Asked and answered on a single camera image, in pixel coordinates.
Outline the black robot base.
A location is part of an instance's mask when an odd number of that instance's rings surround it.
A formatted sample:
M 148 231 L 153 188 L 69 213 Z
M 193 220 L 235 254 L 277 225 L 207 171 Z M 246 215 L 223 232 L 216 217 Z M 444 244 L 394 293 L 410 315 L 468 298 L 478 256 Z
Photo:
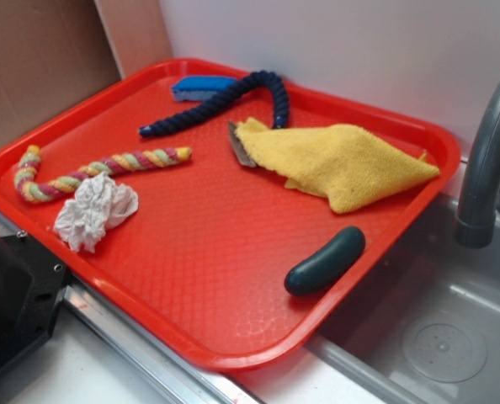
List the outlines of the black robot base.
M 0 236 L 0 376 L 51 338 L 68 279 L 34 237 Z

